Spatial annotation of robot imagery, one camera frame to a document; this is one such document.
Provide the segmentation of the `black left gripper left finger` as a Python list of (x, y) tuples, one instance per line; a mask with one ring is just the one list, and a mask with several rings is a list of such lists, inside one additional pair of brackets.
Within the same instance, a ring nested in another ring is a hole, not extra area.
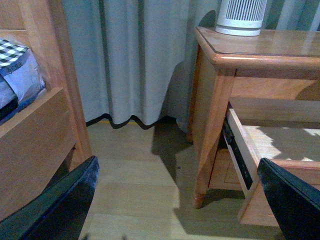
[(91, 207), (99, 161), (91, 156), (0, 222), (2, 240), (77, 240)]

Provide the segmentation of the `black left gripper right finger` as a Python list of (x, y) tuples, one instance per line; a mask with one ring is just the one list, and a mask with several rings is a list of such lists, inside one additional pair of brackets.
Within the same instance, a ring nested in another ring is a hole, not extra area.
[(257, 174), (271, 211), (287, 240), (320, 238), (320, 191), (261, 158)]

